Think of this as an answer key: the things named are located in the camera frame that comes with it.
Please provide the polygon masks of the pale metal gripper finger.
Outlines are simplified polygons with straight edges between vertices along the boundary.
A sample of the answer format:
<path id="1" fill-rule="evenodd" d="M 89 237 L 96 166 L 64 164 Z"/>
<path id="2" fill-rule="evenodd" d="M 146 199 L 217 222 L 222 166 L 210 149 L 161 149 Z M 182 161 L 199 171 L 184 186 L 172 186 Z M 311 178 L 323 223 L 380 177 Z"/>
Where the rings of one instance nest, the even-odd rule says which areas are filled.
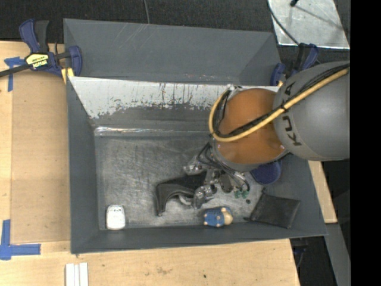
<path id="1" fill-rule="evenodd" d="M 192 207 L 195 210 L 200 209 L 203 204 L 209 202 L 212 199 L 213 199 L 213 197 L 205 197 L 205 196 L 194 195 L 193 200 L 192 200 Z"/>
<path id="2" fill-rule="evenodd" d="M 215 185 L 203 185 L 195 190 L 196 199 L 211 200 L 217 192 L 217 187 Z"/>

